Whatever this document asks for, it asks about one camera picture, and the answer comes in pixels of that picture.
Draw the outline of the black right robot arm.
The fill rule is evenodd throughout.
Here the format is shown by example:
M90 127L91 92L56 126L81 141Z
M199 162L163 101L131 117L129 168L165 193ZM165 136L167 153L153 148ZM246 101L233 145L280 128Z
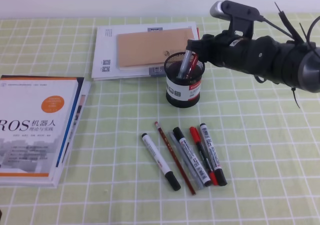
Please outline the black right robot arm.
M253 39L255 22L271 24L254 7L229 0L217 1L210 15L230 24L218 35L205 34L200 40L187 42L187 50L196 53L199 61L253 75L260 84L271 81L287 85L292 91L319 93L320 49L310 40L319 18L301 37L280 10L278 15L286 27L283 33L290 37L280 43L270 36Z

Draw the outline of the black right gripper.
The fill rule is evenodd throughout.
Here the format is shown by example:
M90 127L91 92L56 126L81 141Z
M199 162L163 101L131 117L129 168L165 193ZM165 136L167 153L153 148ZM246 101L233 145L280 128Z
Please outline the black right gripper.
M240 36L205 34L201 39L187 41L186 49L203 63L262 77L280 80L280 43L270 36L248 39Z

